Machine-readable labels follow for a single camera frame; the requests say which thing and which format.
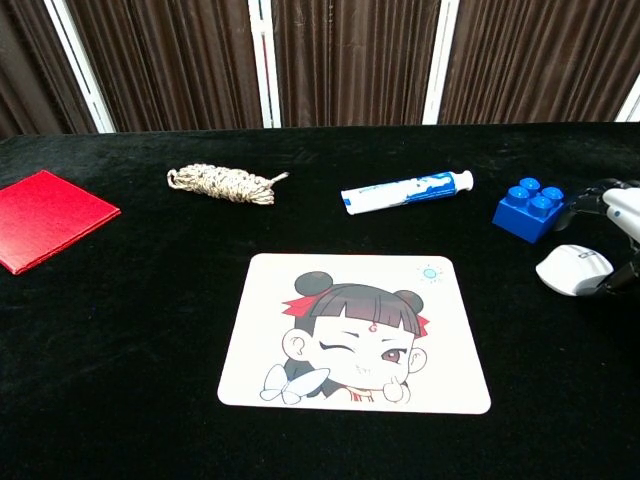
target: tube cap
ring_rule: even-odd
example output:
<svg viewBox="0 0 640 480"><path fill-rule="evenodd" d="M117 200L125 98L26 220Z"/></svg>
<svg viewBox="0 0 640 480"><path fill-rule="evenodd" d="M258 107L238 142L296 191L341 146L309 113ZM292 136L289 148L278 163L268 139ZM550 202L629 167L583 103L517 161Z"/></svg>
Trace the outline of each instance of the tube cap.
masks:
<svg viewBox="0 0 640 480"><path fill-rule="evenodd" d="M462 173L453 173L451 176L456 184L456 192L473 188L473 175L469 170L465 170Z"/></svg>

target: curtain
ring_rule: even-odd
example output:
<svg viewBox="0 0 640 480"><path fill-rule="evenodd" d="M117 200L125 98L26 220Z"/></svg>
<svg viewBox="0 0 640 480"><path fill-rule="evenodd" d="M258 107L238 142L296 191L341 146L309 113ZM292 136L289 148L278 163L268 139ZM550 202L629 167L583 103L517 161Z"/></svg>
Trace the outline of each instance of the curtain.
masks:
<svg viewBox="0 0 640 480"><path fill-rule="evenodd" d="M0 138L96 128L41 1L0 2Z"/></svg>
<svg viewBox="0 0 640 480"><path fill-rule="evenodd" d="M238 0L67 0L118 131L262 127Z"/></svg>
<svg viewBox="0 0 640 480"><path fill-rule="evenodd" d="M461 0L440 122L612 121L639 48L636 0Z"/></svg>
<svg viewBox="0 0 640 480"><path fill-rule="evenodd" d="M272 0L284 126L420 124L439 0Z"/></svg>

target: computer mouse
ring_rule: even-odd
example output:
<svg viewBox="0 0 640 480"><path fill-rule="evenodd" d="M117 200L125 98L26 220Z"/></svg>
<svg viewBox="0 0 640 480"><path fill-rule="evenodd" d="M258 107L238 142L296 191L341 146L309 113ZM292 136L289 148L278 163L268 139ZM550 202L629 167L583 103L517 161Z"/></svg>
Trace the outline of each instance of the computer mouse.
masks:
<svg viewBox="0 0 640 480"><path fill-rule="evenodd" d="M579 296L613 272L604 256L579 245L560 245L536 266L540 279L562 295Z"/></svg>

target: red folder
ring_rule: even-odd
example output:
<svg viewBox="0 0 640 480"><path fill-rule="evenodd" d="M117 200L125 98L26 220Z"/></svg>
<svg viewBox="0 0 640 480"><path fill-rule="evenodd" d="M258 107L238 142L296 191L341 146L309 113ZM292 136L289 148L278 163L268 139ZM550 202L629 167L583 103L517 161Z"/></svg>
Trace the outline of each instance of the red folder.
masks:
<svg viewBox="0 0 640 480"><path fill-rule="evenodd" d="M120 214L45 170L0 190L0 264L18 275Z"/></svg>

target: cartoon hand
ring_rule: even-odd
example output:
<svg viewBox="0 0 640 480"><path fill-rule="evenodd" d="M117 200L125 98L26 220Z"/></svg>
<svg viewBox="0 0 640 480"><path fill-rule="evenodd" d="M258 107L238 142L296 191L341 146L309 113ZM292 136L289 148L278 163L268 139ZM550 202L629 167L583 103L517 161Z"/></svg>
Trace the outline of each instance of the cartoon hand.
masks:
<svg viewBox="0 0 640 480"><path fill-rule="evenodd" d="M394 403L406 403L411 397L409 388L406 385L400 385L396 377L391 377L391 382L382 387L382 393L384 398Z"/></svg>

